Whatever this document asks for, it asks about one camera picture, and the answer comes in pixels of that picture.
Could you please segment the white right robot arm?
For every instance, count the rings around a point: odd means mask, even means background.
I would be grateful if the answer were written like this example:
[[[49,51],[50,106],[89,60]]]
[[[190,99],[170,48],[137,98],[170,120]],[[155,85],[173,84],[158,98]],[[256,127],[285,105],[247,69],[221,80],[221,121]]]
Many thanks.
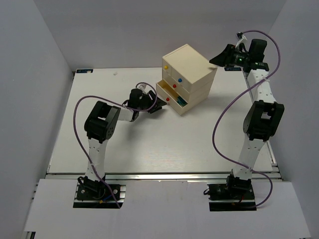
[[[227,44],[226,48],[209,62],[220,67],[242,67],[252,96],[252,106],[244,122],[244,144],[235,167],[227,177],[228,189],[246,190],[251,185],[252,169],[265,143],[274,136],[285,107],[274,98],[269,77],[269,67],[264,60],[267,41],[253,39],[248,50],[240,42]]]

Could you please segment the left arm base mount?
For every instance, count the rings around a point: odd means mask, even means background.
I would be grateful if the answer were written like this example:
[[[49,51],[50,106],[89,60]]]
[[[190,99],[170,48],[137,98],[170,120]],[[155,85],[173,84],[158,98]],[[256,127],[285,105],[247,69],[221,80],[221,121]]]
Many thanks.
[[[124,202],[126,186],[92,181],[87,176],[77,179],[73,208],[78,209],[119,209]]]

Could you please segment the teal long lego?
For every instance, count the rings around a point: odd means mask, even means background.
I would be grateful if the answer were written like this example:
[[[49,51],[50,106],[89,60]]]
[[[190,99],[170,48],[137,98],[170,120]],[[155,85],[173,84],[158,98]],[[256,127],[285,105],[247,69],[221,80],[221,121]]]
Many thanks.
[[[184,106],[186,106],[187,105],[187,102],[179,102],[179,101],[177,101],[177,103],[181,106],[181,107],[184,107]]]

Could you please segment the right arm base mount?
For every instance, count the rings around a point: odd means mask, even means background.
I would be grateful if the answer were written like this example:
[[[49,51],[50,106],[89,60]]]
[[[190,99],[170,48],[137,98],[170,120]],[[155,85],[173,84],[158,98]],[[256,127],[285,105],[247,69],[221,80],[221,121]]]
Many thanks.
[[[211,212],[239,212],[257,210],[251,180],[228,176],[224,184],[208,184],[203,192],[209,199]]]

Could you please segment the cream wooden drawer cabinet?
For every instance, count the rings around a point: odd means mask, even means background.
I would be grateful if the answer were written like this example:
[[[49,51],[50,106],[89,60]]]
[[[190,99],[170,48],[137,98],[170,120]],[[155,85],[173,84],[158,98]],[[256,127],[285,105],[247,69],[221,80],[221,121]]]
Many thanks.
[[[183,115],[208,97],[216,72],[217,66],[185,44],[162,57],[162,80],[156,83],[157,94]],[[187,105],[181,107],[178,97]]]

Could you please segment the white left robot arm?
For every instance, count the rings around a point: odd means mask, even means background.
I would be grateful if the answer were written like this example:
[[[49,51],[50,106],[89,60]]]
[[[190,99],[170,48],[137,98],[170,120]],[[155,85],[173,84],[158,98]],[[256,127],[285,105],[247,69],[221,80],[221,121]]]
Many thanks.
[[[111,106],[97,101],[84,123],[88,137],[89,157],[84,180],[100,182],[105,178],[104,163],[106,147],[113,136],[118,121],[134,122],[140,112],[153,114],[163,108],[166,102],[157,97],[152,90],[132,89],[130,96],[120,106]]]

